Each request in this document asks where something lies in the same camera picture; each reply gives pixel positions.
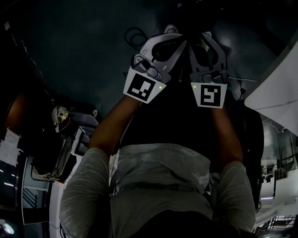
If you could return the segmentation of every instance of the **gray shirt sleeve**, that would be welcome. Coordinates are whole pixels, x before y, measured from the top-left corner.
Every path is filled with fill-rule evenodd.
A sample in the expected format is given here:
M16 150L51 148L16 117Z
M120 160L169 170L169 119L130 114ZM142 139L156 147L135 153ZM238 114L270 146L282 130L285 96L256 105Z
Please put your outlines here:
M108 161L100 149L89 149L68 182L60 206L60 221L67 237L86 237L103 208L108 195Z
M228 164L220 174L214 218L245 231L256 222L251 184L240 162Z

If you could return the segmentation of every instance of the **forearm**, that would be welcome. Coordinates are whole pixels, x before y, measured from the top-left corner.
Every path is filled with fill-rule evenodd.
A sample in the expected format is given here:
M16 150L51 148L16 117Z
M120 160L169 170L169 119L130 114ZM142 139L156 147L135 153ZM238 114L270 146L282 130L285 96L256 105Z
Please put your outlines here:
M211 113L217 133L220 168L223 170L230 162L242 162L242 148L226 109L212 108Z
M140 101L124 96L97 126L89 148L99 148L109 158L139 106Z

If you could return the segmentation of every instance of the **paper sign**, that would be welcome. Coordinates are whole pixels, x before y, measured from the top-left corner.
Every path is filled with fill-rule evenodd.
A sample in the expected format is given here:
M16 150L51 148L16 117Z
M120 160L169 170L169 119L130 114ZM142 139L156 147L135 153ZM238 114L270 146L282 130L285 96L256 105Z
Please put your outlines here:
M10 145L10 143L1 140L0 160L16 167L19 155L19 149Z
M196 104L201 107L222 108L224 106L226 84L191 83Z
M16 133L12 132L11 130L7 129L6 136L5 136L5 142L7 142L9 145L13 147L18 146L20 136L18 136Z
M149 103L165 87L165 84L130 68L123 93L141 102Z

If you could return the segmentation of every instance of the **person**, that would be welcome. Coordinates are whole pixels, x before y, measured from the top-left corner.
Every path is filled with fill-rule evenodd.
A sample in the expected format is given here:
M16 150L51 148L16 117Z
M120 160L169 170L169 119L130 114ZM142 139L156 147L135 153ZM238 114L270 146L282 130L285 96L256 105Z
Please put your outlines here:
M100 122L61 199L67 237L254 236L251 186L226 109L197 107L190 82L174 77L180 70L149 104L125 95ZM205 195L211 170L220 173L214 205Z

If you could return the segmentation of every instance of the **light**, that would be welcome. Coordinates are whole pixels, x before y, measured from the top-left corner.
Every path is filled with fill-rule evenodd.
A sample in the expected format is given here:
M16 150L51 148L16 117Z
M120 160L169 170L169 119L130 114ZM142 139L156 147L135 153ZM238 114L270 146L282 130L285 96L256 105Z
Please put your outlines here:
M274 197L269 197L269 198L261 198L260 200L264 201L264 200L273 200Z
M6 233L11 234L11 235L14 234L14 230L9 224L7 224L7 223L4 224L3 228L6 231Z
M12 186L12 187L14 187L13 184L8 184L8 183L4 183L4 184L7 185L7 186Z

